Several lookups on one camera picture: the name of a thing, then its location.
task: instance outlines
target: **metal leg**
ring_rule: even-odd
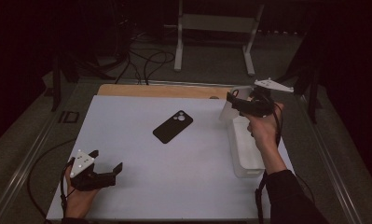
[[[179,1],[179,17],[177,24],[177,48],[174,58],[174,71],[180,72],[182,70],[183,60],[183,0]]]
[[[255,35],[257,33],[258,24],[261,19],[262,11],[264,10],[264,5],[258,7],[257,15],[255,15],[255,24],[253,26],[252,32],[250,33],[250,39],[247,46],[243,46],[244,62],[246,63],[247,75],[253,77],[255,75],[255,67],[253,66],[252,57],[250,56],[250,50],[252,48],[253,42],[255,41]]]

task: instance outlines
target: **person's left hand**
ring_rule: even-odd
[[[99,189],[90,191],[80,191],[73,188],[70,184],[70,171],[72,166],[67,167],[65,171],[67,182],[67,208],[65,217],[84,218],[90,207],[92,206],[93,199],[98,193]]]

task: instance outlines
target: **gray carpet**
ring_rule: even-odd
[[[154,73],[150,81],[151,83],[250,85],[256,78],[275,78],[283,75],[301,40],[298,36],[290,35],[258,35],[252,50],[256,71],[254,78],[246,75],[239,44],[221,47],[189,40],[189,44],[185,42],[183,70],[180,73],[174,72],[173,63],[168,63]],[[172,53],[175,49],[175,45],[168,43],[136,42],[132,47],[135,48],[135,52],[145,57],[154,51],[140,48],[154,47]],[[131,61],[142,74],[145,60],[131,55]],[[108,74],[117,77],[125,65],[122,64]],[[149,66],[148,69],[152,71],[154,66]],[[136,84],[136,79],[135,70],[130,67],[119,83]],[[294,80],[289,80],[286,84],[292,84],[292,82]],[[65,97],[57,113],[50,112],[52,98],[42,95],[6,132],[0,139],[0,202],[1,196],[6,193],[8,181],[24,160],[25,153],[31,148],[38,150],[37,154],[41,155],[61,143],[76,139],[90,101],[103,83],[112,83],[112,81],[104,81],[88,74],[81,74],[81,79],[77,84],[64,81]],[[295,171],[310,187],[316,199],[316,206],[330,223],[350,223],[349,220],[352,217],[356,217],[353,223],[359,221],[360,223],[372,223],[372,179],[358,156],[349,134],[327,99],[324,88],[320,88],[318,96],[321,107],[316,112],[317,125],[311,125],[305,117],[304,105],[300,103],[302,101],[299,97],[292,94],[274,93],[273,98],[285,103],[283,140]],[[78,123],[57,123],[63,110],[79,112]],[[324,140],[324,148],[330,155],[329,161],[336,165],[343,181],[342,186],[346,187],[345,192],[351,196],[351,202],[356,210],[355,214],[349,215],[341,204],[337,184],[333,184],[330,175],[327,174],[328,170],[324,163],[327,158],[324,158],[325,154],[321,152],[322,146],[318,141],[319,138]],[[73,144],[74,142],[69,142],[49,152],[36,165],[31,176],[33,195],[45,212],[48,211],[53,193],[59,183],[62,167],[69,158]],[[300,183],[306,194],[311,197],[306,185],[303,182]],[[19,192],[14,192],[13,195],[13,200],[8,202],[3,215],[0,216],[0,223],[43,222],[43,218],[28,197],[25,184],[22,184]]]

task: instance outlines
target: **white metal frame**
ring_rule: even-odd
[[[183,13],[183,0],[179,0],[178,34],[174,70],[177,72],[182,70],[184,47],[183,29],[226,31],[250,34],[249,42],[247,45],[243,46],[242,50],[244,61],[246,63],[247,75],[254,76],[255,68],[253,66],[252,57],[250,56],[250,50],[255,41],[255,35],[263,10],[264,5],[260,5],[253,18],[186,14]]]

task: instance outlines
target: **black sleeve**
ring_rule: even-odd
[[[89,224],[87,220],[81,218],[64,217],[61,224]]]
[[[313,202],[304,194],[289,170],[267,178],[270,200],[270,223],[328,223]]]

